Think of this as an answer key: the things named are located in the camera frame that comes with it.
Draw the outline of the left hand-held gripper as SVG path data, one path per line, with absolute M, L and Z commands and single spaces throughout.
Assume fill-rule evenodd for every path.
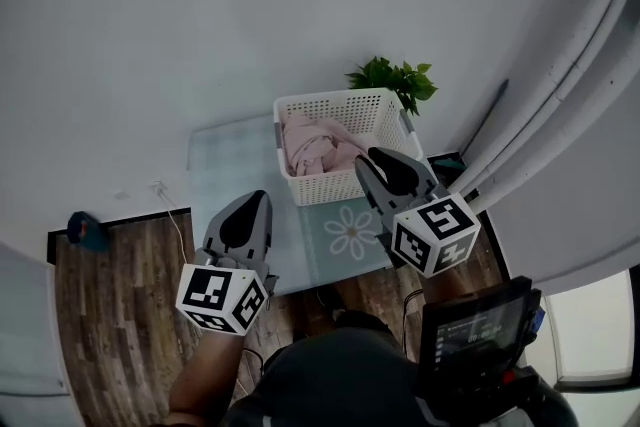
M 183 267 L 175 306 L 205 331 L 245 334 L 273 294 L 276 275 L 271 247 L 273 209 L 264 190 L 233 200 L 210 221 L 200 256 L 203 265 Z

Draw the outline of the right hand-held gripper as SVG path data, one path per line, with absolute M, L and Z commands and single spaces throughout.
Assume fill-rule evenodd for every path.
M 436 184 L 425 164 L 371 147 L 354 165 L 366 198 L 380 214 L 378 239 L 395 267 L 435 276 L 469 258 L 481 223 L 460 194 Z

